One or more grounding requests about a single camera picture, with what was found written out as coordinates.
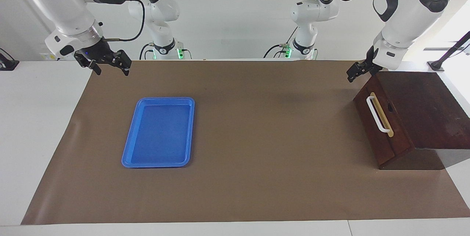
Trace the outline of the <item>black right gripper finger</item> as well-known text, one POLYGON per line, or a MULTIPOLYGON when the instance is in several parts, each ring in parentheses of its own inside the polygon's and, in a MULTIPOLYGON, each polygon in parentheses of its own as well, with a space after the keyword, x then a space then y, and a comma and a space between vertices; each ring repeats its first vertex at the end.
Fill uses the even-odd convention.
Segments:
POLYGON ((92 71, 95 72, 97 75, 101 75, 101 68, 95 60, 89 60, 84 57, 81 53, 74 53, 74 59, 82 68, 92 69, 92 71))
POLYGON ((127 53, 121 49, 112 53, 111 56, 111 65, 121 69, 123 74, 128 76, 131 68, 131 59, 128 57, 127 53))

